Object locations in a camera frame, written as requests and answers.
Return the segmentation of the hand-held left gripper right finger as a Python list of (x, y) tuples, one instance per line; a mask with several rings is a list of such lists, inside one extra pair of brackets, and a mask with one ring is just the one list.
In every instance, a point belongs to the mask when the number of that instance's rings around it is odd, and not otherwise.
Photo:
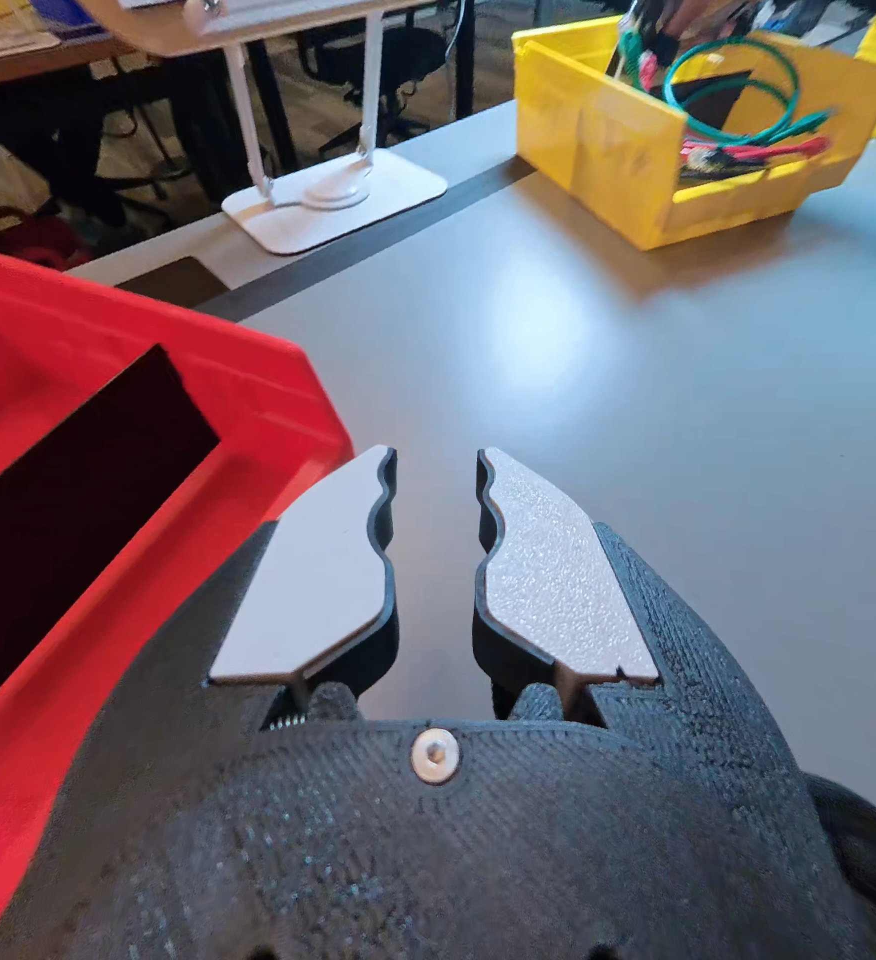
[(570, 716), (584, 690), (651, 689), (660, 668), (587, 512), (500, 448), (476, 459), (479, 542), (472, 653), (504, 718), (530, 685)]

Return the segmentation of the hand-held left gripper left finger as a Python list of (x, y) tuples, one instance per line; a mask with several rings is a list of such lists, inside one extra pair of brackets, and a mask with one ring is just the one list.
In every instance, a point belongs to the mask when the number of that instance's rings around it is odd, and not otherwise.
[(268, 529), (208, 670), (216, 688), (269, 687), (306, 712), (325, 684), (355, 699), (394, 666), (392, 503), (398, 454), (378, 444), (304, 491)]

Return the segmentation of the red plastic bin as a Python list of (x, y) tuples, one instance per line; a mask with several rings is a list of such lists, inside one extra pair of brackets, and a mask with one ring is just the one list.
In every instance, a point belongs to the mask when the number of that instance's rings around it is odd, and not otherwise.
[(355, 453), (300, 346), (0, 254), (0, 474), (155, 345), (219, 443), (0, 686), (0, 916), (144, 646)]

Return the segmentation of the black bin divider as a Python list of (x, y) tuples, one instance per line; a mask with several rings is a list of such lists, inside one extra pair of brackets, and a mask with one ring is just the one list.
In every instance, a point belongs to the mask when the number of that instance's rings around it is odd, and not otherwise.
[(218, 444), (155, 344), (0, 473), (0, 687)]
[(705, 78), (675, 81), (672, 92), (687, 116), (698, 124), (722, 131), (732, 108), (744, 92), (749, 69)]

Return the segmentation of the red bag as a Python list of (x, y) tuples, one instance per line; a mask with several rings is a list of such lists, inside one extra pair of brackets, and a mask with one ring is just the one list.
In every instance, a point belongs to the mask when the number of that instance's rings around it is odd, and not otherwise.
[(58, 272), (93, 260), (89, 247), (67, 222), (14, 206), (0, 206), (0, 254)]

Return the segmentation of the black office chair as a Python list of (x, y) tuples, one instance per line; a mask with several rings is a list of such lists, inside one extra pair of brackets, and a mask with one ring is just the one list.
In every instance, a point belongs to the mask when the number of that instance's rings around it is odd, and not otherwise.
[[(363, 107), (364, 28), (364, 20), (354, 19), (296, 35), (304, 74), (344, 90), (345, 100), (358, 108)], [(407, 24), (383, 31), (377, 148), (384, 148), (390, 138), (403, 141), (430, 129), (426, 123), (404, 117), (405, 89), (415, 89), (446, 63), (446, 43), (440, 33)]]

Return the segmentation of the wooden desk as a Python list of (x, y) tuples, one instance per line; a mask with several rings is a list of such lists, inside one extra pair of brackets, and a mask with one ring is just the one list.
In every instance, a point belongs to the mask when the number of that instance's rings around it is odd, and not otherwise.
[(136, 54), (95, 24), (68, 27), (34, 2), (0, 1), (0, 84)]

